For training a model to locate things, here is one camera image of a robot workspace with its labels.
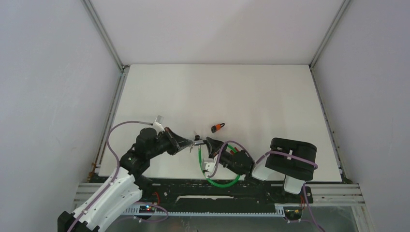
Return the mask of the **silver key bunch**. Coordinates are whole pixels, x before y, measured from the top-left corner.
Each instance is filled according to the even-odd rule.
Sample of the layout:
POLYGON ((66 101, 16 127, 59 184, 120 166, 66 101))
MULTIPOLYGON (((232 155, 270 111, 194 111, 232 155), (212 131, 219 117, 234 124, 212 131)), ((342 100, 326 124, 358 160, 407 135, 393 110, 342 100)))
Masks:
POLYGON ((194 131, 194 139, 192 141, 192 144, 189 147, 189 152, 191 153, 195 146, 199 146, 202 144, 203 144, 203 140, 201 139, 201 136, 196 131, 194 131))

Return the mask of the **orange padlock with keys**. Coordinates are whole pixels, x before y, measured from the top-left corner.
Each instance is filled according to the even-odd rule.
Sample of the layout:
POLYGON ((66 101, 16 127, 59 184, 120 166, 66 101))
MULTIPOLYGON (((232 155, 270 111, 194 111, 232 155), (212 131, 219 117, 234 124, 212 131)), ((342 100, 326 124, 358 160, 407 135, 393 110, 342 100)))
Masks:
POLYGON ((211 132, 212 133, 216 133, 217 131, 219 131, 221 128, 223 128, 225 126, 225 123, 219 123, 216 124, 214 126, 211 127, 211 132))

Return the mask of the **green cable lock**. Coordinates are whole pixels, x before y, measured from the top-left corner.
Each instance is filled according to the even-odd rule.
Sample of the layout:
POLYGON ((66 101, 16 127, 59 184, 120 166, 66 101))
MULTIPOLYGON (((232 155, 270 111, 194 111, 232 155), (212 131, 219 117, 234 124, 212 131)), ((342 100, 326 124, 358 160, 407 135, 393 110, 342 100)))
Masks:
MULTIPOLYGON (((199 146, 198 146, 198 161, 199 161, 200 168, 202 168, 202 167, 201 167, 201 164, 202 164, 202 145, 199 145, 199 146)), ((239 181, 239 179, 240 179, 240 175, 237 175, 234 180, 232 180, 232 181, 230 181, 230 182, 228 182, 228 183, 226 183, 226 184, 217 183, 217 182, 215 182, 214 180, 212 180, 212 179, 210 179, 210 178, 205 178, 205 179, 206 179, 206 181, 207 181, 208 183, 210 183, 211 185, 213 185, 213 186, 215 186, 215 187, 217 187, 217 188, 223 189, 223 188, 231 187, 231 186, 233 186, 234 184, 236 184, 236 183, 239 181)))

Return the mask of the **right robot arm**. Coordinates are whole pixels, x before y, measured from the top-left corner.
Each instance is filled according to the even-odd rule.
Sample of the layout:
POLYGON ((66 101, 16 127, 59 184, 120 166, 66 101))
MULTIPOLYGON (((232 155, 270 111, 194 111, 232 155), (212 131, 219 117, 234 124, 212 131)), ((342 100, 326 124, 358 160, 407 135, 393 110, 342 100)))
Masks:
POLYGON ((307 181, 313 179, 317 147, 311 143, 273 138, 270 150, 254 160, 243 147, 230 149, 230 142, 222 142, 207 137, 205 145, 208 158, 201 161, 206 178, 212 178, 219 167, 227 168, 237 176, 256 183, 266 181, 274 173, 283 174, 282 198, 294 202, 301 195, 307 181))

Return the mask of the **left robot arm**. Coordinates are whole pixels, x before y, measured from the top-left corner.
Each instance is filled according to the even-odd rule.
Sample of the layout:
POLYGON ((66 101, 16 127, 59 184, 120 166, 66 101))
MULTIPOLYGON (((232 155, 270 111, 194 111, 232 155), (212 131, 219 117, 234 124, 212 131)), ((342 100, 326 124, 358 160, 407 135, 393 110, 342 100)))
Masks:
POLYGON ((58 217, 59 232, 104 232, 133 203, 148 201, 153 195, 149 178, 143 173, 150 160, 167 153, 175 155, 193 145, 166 127, 158 132, 144 128, 135 143, 121 157, 117 167, 103 185, 81 206, 58 217))

